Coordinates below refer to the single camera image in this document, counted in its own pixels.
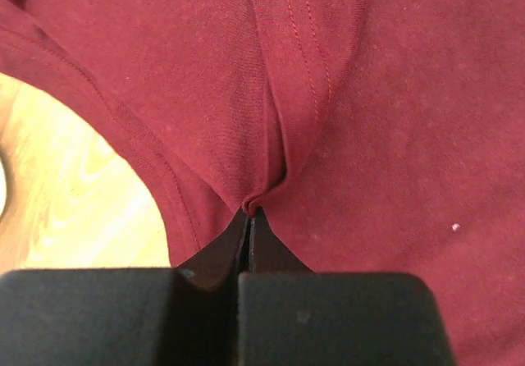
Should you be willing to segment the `maroon t shirt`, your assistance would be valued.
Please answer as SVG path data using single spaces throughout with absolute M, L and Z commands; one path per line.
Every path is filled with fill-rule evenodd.
M 524 0 L 1 0 L 1 71 L 134 168 L 172 264 L 261 208 L 397 271 L 461 365 L 524 362 Z

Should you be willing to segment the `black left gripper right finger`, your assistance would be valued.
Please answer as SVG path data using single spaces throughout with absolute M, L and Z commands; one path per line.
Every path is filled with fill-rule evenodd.
M 238 278 L 242 365 L 452 365 L 434 295 L 398 272 L 313 272 L 251 219 Z

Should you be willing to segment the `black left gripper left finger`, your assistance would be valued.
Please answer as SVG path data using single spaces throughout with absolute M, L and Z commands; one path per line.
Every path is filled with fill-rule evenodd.
M 177 268 L 27 269 L 1 277 L 4 365 L 231 365 L 240 251 L 234 216 Z

